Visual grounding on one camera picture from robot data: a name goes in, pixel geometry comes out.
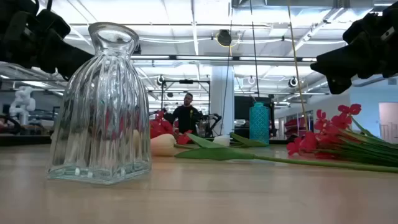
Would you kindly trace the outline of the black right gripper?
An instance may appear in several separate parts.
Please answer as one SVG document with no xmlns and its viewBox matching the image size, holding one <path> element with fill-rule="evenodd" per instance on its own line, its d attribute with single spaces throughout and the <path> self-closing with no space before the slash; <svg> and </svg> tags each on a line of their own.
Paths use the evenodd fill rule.
<svg viewBox="0 0 398 224">
<path fill-rule="evenodd" d="M 370 34 L 371 45 L 354 40 L 362 32 Z M 381 12 L 371 12 L 354 21 L 343 33 L 343 40 L 348 45 L 317 56 L 310 65 L 325 76 L 331 94 L 346 91 L 355 75 L 397 75 L 397 1 Z"/>
</svg>

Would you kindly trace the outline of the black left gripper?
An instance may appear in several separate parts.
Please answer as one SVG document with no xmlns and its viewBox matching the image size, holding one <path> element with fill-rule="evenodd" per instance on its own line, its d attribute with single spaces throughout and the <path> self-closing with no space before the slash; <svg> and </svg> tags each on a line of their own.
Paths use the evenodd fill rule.
<svg viewBox="0 0 398 224">
<path fill-rule="evenodd" d="M 25 68 L 36 64 L 37 44 L 30 26 L 38 20 L 40 30 L 49 30 L 39 41 L 40 69 L 58 72 L 69 80 L 93 55 L 65 43 L 63 38 L 70 33 L 70 26 L 47 9 L 37 15 L 39 6 L 32 0 L 1 0 L 1 61 Z"/>
</svg>

